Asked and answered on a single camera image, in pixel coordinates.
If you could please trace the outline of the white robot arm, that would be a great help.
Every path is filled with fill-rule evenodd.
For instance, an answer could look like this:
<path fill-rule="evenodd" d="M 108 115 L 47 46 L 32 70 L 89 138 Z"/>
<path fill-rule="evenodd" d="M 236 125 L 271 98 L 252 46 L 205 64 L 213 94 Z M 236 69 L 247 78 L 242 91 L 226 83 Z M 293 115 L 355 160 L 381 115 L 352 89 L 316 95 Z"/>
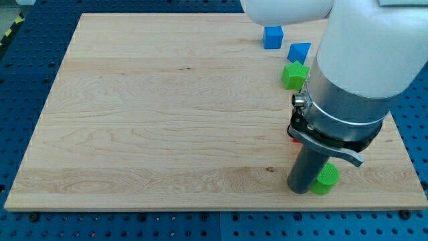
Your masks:
<path fill-rule="evenodd" d="M 292 97 L 296 163 L 330 157 L 362 165 L 400 95 L 427 62 L 427 2 L 242 0 L 264 27 L 327 19 L 308 79 Z"/>

